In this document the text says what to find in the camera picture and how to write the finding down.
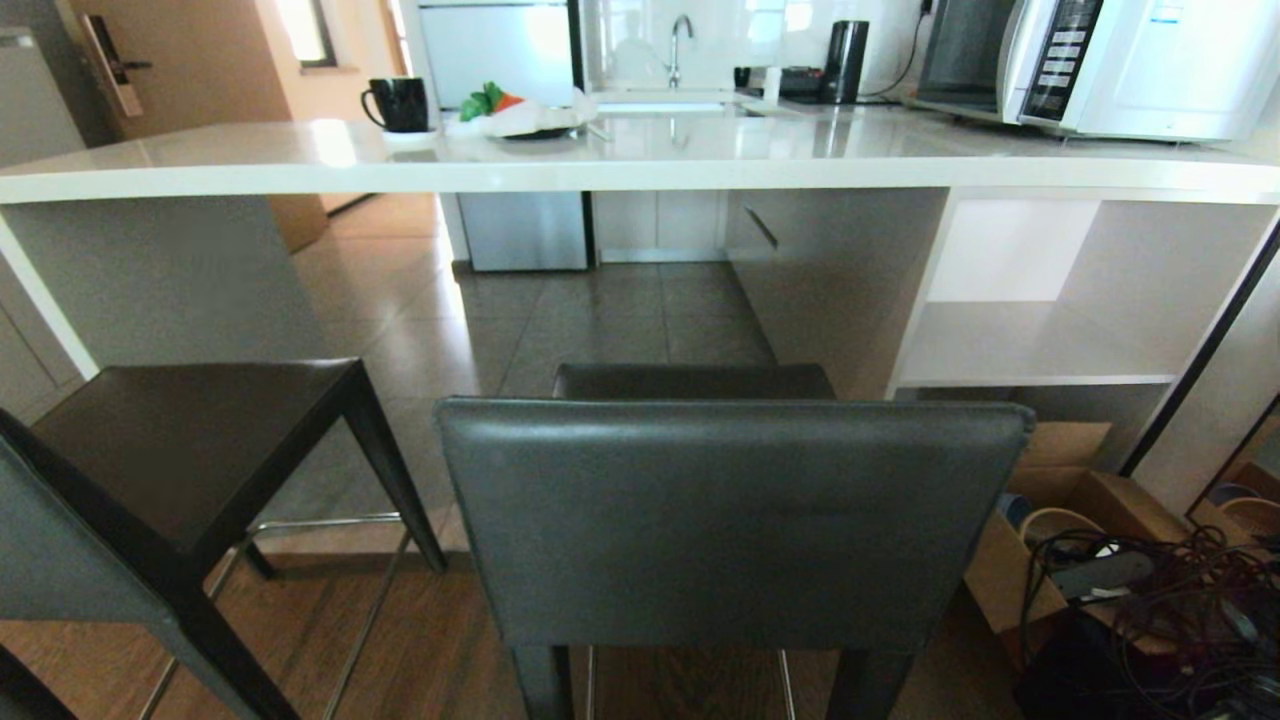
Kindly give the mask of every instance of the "black mug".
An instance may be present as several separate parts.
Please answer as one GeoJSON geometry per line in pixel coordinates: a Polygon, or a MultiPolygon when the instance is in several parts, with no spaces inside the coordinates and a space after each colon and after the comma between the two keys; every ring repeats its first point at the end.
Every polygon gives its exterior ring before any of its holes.
{"type": "Polygon", "coordinates": [[[426,85],[420,77],[372,78],[360,94],[360,105],[387,132],[426,132],[426,85]],[[369,111],[370,95],[381,120],[369,111]]]}

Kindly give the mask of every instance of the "drawer handle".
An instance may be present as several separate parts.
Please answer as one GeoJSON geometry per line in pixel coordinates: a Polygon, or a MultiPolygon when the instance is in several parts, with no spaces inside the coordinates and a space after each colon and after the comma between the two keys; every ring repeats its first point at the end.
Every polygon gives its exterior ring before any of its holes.
{"type": "Polygon", "coordinates": [[[772,232],[769,232],[769,228],[764,224],[764,220],[760,219],[760,215],[758,215],[755,210],[753,210],[751,206],[745,202],[742,204],[742,209],[746,210],[746,214],[751,218],[751,222],[755,223],[755,227],[760,228],[760,234],[764,236],[764,240],[769,241],[769,245],[773,246],[774,250],[777,250],[778,238],[774,237],[772,232]]]}

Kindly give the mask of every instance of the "backsplash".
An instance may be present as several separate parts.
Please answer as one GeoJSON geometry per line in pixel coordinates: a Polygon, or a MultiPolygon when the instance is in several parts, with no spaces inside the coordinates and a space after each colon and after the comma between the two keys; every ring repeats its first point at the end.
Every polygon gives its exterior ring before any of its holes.
{"type": "Polygon", "coordinates": [[[833,22],[869,20],[863,88],[878,90],[902,72],[920,17],[919,0],[582,0],[581,8],[594,90],[667,87],[671,27],[681,14],[694,26],[692,41],[680,33],[681,87],[731,88],[736,65],[820,68],[833,22]]]}

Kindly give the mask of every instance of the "faucet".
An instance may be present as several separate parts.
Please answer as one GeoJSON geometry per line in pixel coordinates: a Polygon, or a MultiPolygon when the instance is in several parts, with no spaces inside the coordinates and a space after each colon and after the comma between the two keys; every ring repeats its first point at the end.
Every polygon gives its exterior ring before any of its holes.
{"type": "Polygon", "coordinates": [[[671,26],[671,65],[667,68],[671,70],[671,74],[667,77],[667,87],[672,90],[680,87],[680,23],[685,23],[685,32],[689,35],[689,40],[694,38],[694,23],[689,19],[689,15],[676,18],[676,23],[671,26]]]}

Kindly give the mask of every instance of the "microwave control panel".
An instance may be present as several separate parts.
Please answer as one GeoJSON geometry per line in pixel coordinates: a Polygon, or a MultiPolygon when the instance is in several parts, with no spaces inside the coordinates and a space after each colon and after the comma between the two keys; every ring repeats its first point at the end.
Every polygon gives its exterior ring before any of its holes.
{"type": "Polygon", "coordinates": [[[1101,12],[1102,0],[1059,0],[1036,77],[1027,92],[1024,115],[1062,119],[1101,12]]]}

